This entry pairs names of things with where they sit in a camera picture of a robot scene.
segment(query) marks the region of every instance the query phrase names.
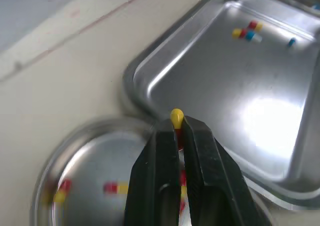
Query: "stainless steel tray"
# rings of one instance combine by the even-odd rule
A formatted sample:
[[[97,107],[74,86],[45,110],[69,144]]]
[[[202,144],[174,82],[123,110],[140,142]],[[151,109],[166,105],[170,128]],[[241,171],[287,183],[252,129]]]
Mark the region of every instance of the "stainless steel tray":
[[[263,24],[261,43],[232,38],[251,20]],[[292,0],[202,0],[129,65],[124,87],[157,119],[177,107],[206,122],[271,201],[317,209],[319,30]]]
[[[110,193],[106,185],[128,186],[132,166],[150,133],[150,124],[124,118],[94,122],[71,134],[50,157],[36,183],[30,225],[123,226],[127,195]],[[66,179],[71,187],[64,203],[53,202]],[[261,199],[251,193],[271,225],[276,225]],[[185,200],[179,225],[191,226]]]

